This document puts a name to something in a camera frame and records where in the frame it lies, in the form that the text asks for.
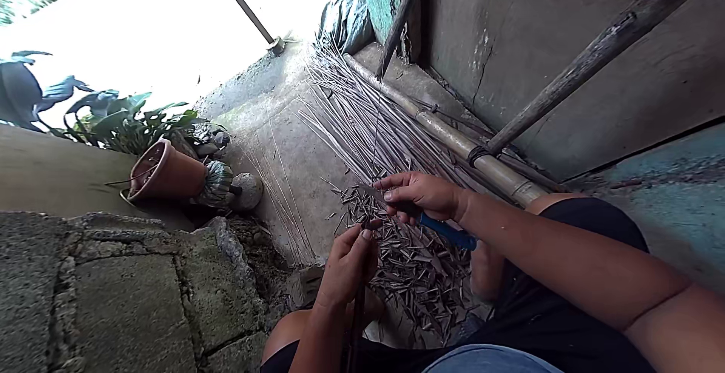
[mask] stone wall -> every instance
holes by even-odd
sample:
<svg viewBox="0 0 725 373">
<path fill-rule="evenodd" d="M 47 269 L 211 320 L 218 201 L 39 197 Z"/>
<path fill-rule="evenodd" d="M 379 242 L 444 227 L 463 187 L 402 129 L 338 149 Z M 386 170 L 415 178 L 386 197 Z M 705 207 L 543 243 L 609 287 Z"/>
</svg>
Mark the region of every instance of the stone wall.
<svg viewBox="0 0 725 373">
<path fill-rule="evenodd" d="M 227 220 L 0 212 L 4 371 L 258 371 L 267 303 Z"/>
</svg>

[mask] concrete wall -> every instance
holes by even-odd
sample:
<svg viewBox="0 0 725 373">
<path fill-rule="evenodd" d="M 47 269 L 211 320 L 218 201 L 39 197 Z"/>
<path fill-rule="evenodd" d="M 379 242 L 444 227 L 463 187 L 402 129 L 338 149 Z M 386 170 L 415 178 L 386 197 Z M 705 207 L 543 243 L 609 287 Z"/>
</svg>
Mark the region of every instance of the concrete wall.
<svg viewBox="0 0 725 373">
<path fill-rule="evenodd" d="M 501 129 L 632 0 L 429 0 L 430 66 Z M 516 140 L 569 179 L 725 114 L 725 0 L 689 0 Z"/>
<path fill-rule="evenodd" d="M 133 207 L 119 196 L 136 156 L 100 150 L 51 135 L 0 125 L 0 211 L 33 211 L 73 217 L 102 211 L 161 219 L 169 226 L 193 230 L 177 210 L 164 206 Z"/>
<path fill-rule="evenodd" d="M 569 183 L 620 207 L 653 254 L 725 293 L 725 124 Z"/>
</svg>

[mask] bamboo pole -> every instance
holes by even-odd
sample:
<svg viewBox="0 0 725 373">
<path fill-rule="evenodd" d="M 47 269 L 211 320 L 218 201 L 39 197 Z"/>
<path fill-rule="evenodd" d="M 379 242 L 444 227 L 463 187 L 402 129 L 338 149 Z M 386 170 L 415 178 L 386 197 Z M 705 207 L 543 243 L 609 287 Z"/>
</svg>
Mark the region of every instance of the bamboo pole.
<svg viewBox="0 0 725 373">
<path fill-rule="evenodd" d="M 534 125 L 686 0 L 635 0 L 486 145 L 493 155 Z"/>
<path fill-rule="evenodd" d="M 454 153 L 463 158 L 467 158 L 471 150 L 478 146 L 476 142 L 446 124 L 430 111 L 419 108 L 410 97 L 400 90 L 395 89 L 385 82 L 381 83 L 372 71 L 367 70 L 365 66 L 358 63 L 349 54 L 343 54 L 342 57 L 350 68 L 357 71 L 373 87 L 380 89 L 387 98 L 398 104 L 409 116 L 415 118 L 430 134 Z M 500 192 L 503 192 L 524 207 L 529 206 L 538 197 L 547 194 L 541 187 L 516 171 L 513 171 L 492 155 L 479 157 L 474 162 L 474 166 Z"/>
</svg>

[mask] wooden pole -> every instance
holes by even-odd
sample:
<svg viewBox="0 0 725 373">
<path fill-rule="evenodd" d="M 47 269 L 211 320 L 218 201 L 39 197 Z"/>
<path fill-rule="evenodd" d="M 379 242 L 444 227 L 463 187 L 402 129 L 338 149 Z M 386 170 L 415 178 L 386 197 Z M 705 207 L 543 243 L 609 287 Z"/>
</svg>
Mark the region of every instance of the wooden pole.
<svg viewBox="0 0 725 373">
<path fill-rule="evenodd" d="M 486 145 L 493 155 L 559 105 L 686 0 L 635 0 Z"/>
<path fill-rule="evenodd" d="M 385 46 L 383 47 L 383 53 L 380 55 L 380 63 L 378 63 L 378 71 L 376 72 L 377 77 L 385 76 L 385 70 L 388 69 L 390 59 L 393 57 L 395 48 L 400 43 L 400 34 L 403 32 L 403 27 L 407 21 L 407 16 L 412 9 L 414 0 L 400 0 L 400 8 L 395 14 L 393 24 L 390 26 L 390 32 L 388 37 L 385 38 Z"/>
</svg>

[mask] potted plant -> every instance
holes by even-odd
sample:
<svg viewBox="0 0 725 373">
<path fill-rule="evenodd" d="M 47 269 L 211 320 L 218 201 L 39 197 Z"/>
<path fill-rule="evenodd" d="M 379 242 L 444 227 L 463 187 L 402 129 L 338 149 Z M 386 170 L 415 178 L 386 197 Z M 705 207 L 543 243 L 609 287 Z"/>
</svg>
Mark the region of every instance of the potted plant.
<svg viewBox="0 0 725 373">
<path fill-rule="evenodd" d="M 207 168 L 203 163 L 178 152 L 167 139 L 160 139 L 131 169 L 128 200 L 195 197 L 204 189 L 206 176 Z"/>
</svg>

